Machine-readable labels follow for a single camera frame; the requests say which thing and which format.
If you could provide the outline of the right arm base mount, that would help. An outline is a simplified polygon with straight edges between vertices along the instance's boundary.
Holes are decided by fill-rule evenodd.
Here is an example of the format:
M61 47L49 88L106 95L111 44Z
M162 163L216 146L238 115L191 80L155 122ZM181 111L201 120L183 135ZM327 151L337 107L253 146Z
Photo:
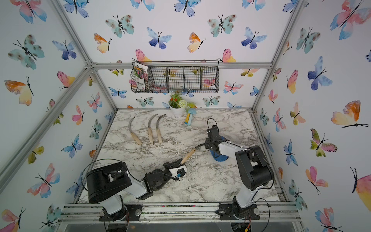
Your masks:
M241 208L236 201L230 204L220 204L215 213L220 216L221 220L247 219L250 221L260 219L260 211L256 204Z

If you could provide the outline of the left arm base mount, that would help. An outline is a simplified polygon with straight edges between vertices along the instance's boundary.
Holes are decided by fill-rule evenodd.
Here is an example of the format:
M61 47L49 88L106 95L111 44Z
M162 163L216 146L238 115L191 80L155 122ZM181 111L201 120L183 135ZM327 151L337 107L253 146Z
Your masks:
M109 214L106 208L100 212L99 221L101 222L115 222L115 221L139 221L142 214L142 205L128 205L124 204L122 208L113 214Z

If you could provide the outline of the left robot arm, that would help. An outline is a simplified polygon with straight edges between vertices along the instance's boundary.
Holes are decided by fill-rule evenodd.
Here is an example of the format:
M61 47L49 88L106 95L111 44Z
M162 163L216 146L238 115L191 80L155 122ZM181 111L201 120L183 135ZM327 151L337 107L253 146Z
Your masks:
M145 200L153 196L170 180L179 181L187 173L182 159L163 164L164 170L155 169L144 178L137 179L129 171L125 162L115 159L115 163L83 171L83 180L87 183L88 201L100 204L103 209L102 219L111 221L128 219L129 210L123 203L121 192L125 191L136 199Z

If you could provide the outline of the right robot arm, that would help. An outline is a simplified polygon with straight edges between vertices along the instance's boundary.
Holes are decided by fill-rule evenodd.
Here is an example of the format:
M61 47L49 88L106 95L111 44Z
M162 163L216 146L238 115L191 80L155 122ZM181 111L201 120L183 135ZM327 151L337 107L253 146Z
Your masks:
M260 219L254 198L259 190L274 179L274 173L260 146L245 148L230 142L219 134L217 125L207 129L205 148L216 161L236 160L241 188L232 200L232 211L236 218Z

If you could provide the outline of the blue microfiber rag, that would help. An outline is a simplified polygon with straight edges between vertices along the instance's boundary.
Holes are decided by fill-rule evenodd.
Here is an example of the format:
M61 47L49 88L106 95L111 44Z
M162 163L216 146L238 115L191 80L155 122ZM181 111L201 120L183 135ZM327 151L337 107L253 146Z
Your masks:
M220 135L209 136L207 145L214 160L223 162L229 158L228 156L223 155L221 151L221 144L227 141L228 139Z

